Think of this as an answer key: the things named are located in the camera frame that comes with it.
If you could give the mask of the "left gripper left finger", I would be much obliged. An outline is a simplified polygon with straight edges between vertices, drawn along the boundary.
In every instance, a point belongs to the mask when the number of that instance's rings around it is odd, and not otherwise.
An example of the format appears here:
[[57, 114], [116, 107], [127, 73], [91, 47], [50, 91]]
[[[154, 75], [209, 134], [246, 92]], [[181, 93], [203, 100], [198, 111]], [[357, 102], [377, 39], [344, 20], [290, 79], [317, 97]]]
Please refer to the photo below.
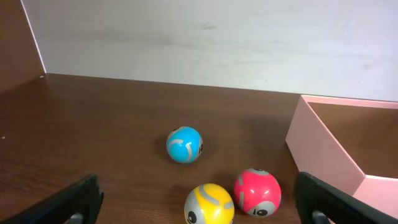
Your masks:
[[103, 199], [98, 176], [90, 174], [1, 223], [73, 223], [73, 216], [80, 217], [80, 223], [95, 223]]

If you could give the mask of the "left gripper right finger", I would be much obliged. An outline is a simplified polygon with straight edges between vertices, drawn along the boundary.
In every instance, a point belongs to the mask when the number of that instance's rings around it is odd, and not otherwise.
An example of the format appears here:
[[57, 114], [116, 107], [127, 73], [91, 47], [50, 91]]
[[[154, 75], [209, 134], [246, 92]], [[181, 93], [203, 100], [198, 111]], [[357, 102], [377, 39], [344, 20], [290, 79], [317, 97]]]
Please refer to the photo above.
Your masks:
[[397, 224], [385, 214], [307, 172], [299, 172], [293, 196], [302, 224]]

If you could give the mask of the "pink cardboard box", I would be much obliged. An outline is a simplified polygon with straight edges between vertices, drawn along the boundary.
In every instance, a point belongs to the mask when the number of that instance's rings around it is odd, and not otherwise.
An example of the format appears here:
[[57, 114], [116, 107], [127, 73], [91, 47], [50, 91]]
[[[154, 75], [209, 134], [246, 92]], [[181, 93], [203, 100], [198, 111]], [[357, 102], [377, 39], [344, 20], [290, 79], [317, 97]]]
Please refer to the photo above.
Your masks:
[[298, 170], [397, 217], [397, 103], [302, 95], [285, 139]]

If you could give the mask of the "orange-red toy ball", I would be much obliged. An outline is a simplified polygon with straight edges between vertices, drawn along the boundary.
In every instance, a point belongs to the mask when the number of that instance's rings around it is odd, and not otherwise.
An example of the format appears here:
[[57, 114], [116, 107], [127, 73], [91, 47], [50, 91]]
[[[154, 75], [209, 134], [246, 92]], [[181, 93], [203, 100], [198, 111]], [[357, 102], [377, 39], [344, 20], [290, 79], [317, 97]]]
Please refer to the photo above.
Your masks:
[[282, 199], [281, 187], [276, 178], [262, 169], [242, 171], [234, 183], [234, 198], [240, 209], [254, 217], [274, 214]]

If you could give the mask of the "yellow toy ball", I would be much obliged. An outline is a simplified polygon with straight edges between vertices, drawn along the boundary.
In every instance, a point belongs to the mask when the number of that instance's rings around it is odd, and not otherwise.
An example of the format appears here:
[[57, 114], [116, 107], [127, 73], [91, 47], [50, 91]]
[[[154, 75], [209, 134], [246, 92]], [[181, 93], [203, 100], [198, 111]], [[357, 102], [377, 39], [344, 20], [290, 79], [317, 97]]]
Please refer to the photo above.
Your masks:
[[202, 184], [187, 196], [184, 217], [189, 224], [230, 224], [234, 220], [234, 202], [217, 184]]

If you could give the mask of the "blue toy ball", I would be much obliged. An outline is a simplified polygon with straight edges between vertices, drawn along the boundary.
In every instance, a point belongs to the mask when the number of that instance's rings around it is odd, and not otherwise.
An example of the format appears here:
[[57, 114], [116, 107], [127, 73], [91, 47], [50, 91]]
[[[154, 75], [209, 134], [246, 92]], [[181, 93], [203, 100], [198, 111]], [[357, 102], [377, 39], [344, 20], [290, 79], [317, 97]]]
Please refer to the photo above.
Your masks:
[[181, 126], [171, 131], [165, 145], [169, 156], [182, 164], [191, 164], [203, 152], [200, 133], [189, 126]]

